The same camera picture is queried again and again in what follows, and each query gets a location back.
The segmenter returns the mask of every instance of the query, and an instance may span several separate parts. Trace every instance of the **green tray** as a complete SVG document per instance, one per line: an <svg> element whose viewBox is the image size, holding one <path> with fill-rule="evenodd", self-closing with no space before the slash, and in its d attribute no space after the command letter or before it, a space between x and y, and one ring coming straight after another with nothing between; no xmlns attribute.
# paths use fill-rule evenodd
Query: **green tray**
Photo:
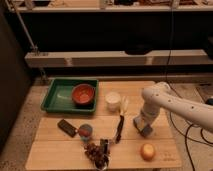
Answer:
<svg viewBox="0 0 213 171"><path fill-rule="evenodd" d="M94 102L90 105L76 106L71 100L72 89L81 83L90 84L95 88ZM91 114L96 109L97 96L98 80L56 78L51 82L41 109L48 113Z"/></svg>

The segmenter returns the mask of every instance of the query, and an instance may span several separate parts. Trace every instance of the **white paper cup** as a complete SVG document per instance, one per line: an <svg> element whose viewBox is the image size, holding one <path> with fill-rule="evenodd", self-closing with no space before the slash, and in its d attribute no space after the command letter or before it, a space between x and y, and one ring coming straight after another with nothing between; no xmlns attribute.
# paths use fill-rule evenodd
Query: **white paper cup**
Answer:
<svg viewBox="0 0 213 171"><path fill-rule="evenodd" d="M110 112L119 110L121 104L121 95L118 92L109 92L105 96L107 109Z"/></svg>

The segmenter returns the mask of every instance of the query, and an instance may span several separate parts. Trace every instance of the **bunch of grapes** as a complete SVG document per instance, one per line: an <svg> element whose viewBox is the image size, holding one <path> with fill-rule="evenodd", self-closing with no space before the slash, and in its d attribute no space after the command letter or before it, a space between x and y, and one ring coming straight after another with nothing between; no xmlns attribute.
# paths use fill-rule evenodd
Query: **bunch of grapes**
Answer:
<svg viewBox="0 0 213 171"><path fill-rule="evenodd" d="M106 158L103 150L100 146L95 145L94 143L88 143L85 146L85 154L87 157L93 161L98 168L102 168L106 164Z"/></svg>

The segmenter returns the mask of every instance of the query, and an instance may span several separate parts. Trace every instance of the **red bowl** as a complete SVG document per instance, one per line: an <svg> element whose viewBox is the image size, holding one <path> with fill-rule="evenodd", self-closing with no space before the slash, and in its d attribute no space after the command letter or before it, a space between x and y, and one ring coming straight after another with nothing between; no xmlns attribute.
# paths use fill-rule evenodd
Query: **red bowl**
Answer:
<svg viewBox="0 0 213 171"><path fill-rule="evenodd" d="M92 103L95 90L89 84L79 84L75 86L72 90L72 100L77 105L88 105Z"/></svg>

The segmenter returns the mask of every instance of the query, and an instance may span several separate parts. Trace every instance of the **tile floor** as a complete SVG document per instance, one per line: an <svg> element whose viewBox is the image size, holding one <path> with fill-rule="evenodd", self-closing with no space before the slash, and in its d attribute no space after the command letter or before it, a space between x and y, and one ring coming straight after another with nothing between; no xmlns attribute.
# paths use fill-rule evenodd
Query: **tile floor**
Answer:
<svg viewBox="0 0 213 171"><path fill-rule="evenodd" d="M194 84L171 84L183 98L203 102ZM0 171L25 171L25 163L32 145L35 133L42 115L40 104L47 91L47 86L32 86L25 103L20 110L16 123L11 131L5 148L0 156ZM185 132L188 124L184 119L173 115L175 124ZM182 158L183 166L178 169L162 169L163 171L191 171L191 165L184 145L184 137L171 125L177 148ZM192 128L189 136L202 141L200 128ZM213 141L213 134L205 132L206 137ZM210 171L213 169L213 147L188 141L196 171Z"/></svg>

